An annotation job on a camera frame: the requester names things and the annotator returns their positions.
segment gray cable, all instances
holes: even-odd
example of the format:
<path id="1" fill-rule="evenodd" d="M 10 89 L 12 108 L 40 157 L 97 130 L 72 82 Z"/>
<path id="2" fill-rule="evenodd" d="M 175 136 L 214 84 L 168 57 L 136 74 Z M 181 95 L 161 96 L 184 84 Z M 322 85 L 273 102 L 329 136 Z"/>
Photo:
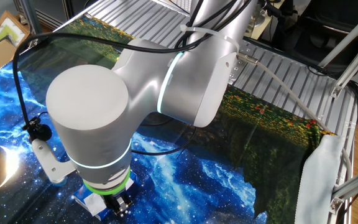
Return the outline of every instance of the gray cable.
<path id="1" fill-rule="evenodd" d="M 240 55 L 240 57 L 242 57 L 241 59 L 246 58 L 245 55 Z M 316 122 L 325 130 L 325 131 L 330 131 L 328 129 L 327 126 L 325 126 L 325 124 L 320 121 L 317 116 L 299 99 L 299 97 L 292 92 L 292 90 L 283 82 L 281 81 L 280 78 L 278 78 L 276 76 L 276 74 L 274 74 L 272 71 L 270 71 L 270 69 L 268 69 L 265 65 L 263 65 L 262 63 L 260 63 L 259 61 L 253 62 L 252 59 L 254 58 L 247 58 L 246 61 L 247 62 L 251 62 L 251 63 L 255 63 L 256 65 L 258 65 L 259 67 L 263 68 L 263 70 L 265 70 L 266 73 L 268 73 L 274 80 L 278 81 L 279 84 L 290 94 L 290 96 L 292 96 L 292 98 L 302 107 L 303 110 L 306 111 L 306 113 L 308 113 L 308 115 L 315 119 Z M 346 162 L 346 172 L 347 172 L 347 178 L 350 179 L 352 178 L 352 162 L 349 158 L 349 155 L 347 154 L 346 150 L 344 148 L 342 148 L 342 156 Z"/>
<path id="2" fill-rule="evenodd" d="M 270 69 L 268 69 L 265 65 L 263 65 L 260 62 L 256 62 L 256 65 L 263 68 L 266 73 L 268 73 L 274 80 L 278 81 L 279 84 L 290 94 L 290 96 L 299 104 L 299 106 L 313 119 L 316 120 L 316 122 L 325 130 L 330 131 L 328 127 L 320 121 L 317 116 L 299 99 L 299 97 L 292 92 L 292 90 L 283 82 L 280 78 L 278 78 Z"/>
<path id="3" fill-rule="evenodd" d="M 352 162 L 345 148 L 342 148 L 342 157 L 345 159 L 347 179 L 349 180 L 350 178 L 352 178 Z"/>

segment white robotic arm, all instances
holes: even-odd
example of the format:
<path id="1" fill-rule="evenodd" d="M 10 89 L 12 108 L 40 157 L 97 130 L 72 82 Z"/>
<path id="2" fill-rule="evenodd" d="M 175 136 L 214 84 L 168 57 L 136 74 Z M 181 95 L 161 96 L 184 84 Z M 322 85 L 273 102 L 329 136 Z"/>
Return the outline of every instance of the white robotic arm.
<path id="1" fill-rule="evenodd" d="M 242 39 L 257 4 L 257 0 L 249 1 L 219 33 L 237 42 Z M 194 24 L 229 2 L 204 0 Z M 228 15 L 245 2 L 236 1 Z M 192 12 L 196 5 L 197 1 L 193 1 Z M 214 27 L 218 19 L 203 27 Z M 188 44 L 203 36 L 192 33 Z M 166 49 L 141 39 L 129 44 Z M 50 180 L 60 183 L 76 170 L 91 191 L 113 198 L 119 195 L 130 172 L 131 137 L 143 119 L 158 111 L 197 127 L 207 126 L 218 110 L 237 53 L 232 43 L 212 36 L 194 49 L 179 53 L 151 54 L 125 49 L 112 70 L 80 65 L 61 73 L 49 86 L 47 108 L 72 166 L 45 161 L 46 157 L 54 158 L 50 149 L 44 150 L 48 149 L 46 142 L 36 139 L 32 143 Z M 60 176 L 51 178 L 56 173 Z"/>

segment blue space pattern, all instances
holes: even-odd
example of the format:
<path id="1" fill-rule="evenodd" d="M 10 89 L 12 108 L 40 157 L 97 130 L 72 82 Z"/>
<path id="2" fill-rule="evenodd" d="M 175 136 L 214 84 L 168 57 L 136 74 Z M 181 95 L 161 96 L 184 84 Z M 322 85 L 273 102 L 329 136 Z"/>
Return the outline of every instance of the blue space pattern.
<path id="1" fill-rule="evenodd" d="M 21 83 L 29 118 L 45 111 L 44 102 L 35 100 L 22 77 Z M 48 143 L 56 156 L 67 160 L 47 115 L 42 122 L 52 128 Z M 18 155 L 19 168 L 0 188 L 0 223 L 100 223 L 73 200 L 82 185 L 78 175 L 71 174 L 62 187 L 48 181 L 27 132 L 21 130 L 23 123 L 9 63 L 0 69 L 0 146 Z M 132 147 L 157 152 L 177 145 L 135 133 Z M 200 159 L 188 150 L 157 157 L 133 154 L 131 168 L 139 178 L 139 191 L 129 214 L 111 214 L 103 223 L 266 223 L 265 212 L 254 219 L 255 189 L 244 182 L 241 169 L 222 158 Z"/>

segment green ring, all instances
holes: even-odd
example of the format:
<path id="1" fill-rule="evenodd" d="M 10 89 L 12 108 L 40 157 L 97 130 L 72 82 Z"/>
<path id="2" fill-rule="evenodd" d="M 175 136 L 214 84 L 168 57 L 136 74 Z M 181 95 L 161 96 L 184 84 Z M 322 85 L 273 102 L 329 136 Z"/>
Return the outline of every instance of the green ring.
<path id="1" fill-rule="evenodd" d="M 111 189 L 111 190 L 98 190 L 98 189 L 94 189 L 93 187 L 89 186 L 85 181 L 84 181 L 84 185 L 87 189 L 89 189 L 90 191 L 92 191 L 93 193 L 99 194 L 99 195 L 116 195 L 118 194 L 118 192 L 120 192 L 122 189 L 125 188 L 125 185 L 127 184 L 128 180 L 129 180 L 129 174 L 131 174 L 131 170 L 128 171 L 127 176 L 125 177 L 124 181 L 118 185 L 116 188 Z"/>

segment printed fabric backdrop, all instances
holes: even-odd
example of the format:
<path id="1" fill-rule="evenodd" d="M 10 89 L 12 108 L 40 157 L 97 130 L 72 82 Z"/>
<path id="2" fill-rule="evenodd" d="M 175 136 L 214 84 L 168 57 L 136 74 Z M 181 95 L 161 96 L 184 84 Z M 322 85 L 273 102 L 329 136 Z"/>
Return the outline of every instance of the printed fabric backdrop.
<path id="1" fill-rule="evenodd" d="M 83 16 L 60 32 L 94 35 L 128 43 L 125 32 Z M 84 40 L 46 40 L 20 60 L 20 80 L 29 117 L 46 111 L 50 82 L 83 64 L 112 68 L 122 49 Z M 47 114 L 48 141 L 60 161 L 67 155 Z M 146 120 L 168 119 L 152 114 Z M 32 153 L 12 76 L 0 69 L 0 223 L 293 223 L 304 161 L 321 135 L 315 121 L 286 112 L 228 86 L 206 128 L 182 152 L 167 156 L 132 155 L 138 176 L 134 204 L 124 218 L 92 217 L 72 195 L 82 180 L 71 174 L 64 186 L 52 185 Z M 140 127 L 132 148 L 159 152 L 186 142 L 194 127 L 179 121 Z"/>

